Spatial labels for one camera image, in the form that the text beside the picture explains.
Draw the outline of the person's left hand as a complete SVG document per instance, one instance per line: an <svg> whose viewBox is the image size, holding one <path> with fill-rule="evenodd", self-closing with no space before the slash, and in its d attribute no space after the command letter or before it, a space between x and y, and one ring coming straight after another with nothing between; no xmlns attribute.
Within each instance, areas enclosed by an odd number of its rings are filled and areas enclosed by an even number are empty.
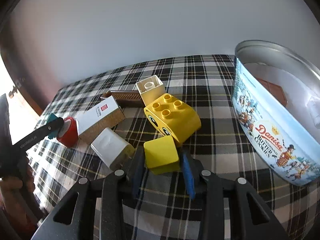
<svg viewBox="0 0 320 240"><path fill-rule="evenodd" d="M31 222L25 208L15 196L23 182L13 176L1 178L1 208L10 225L23 237L32 236L36 226Z"/></svg>

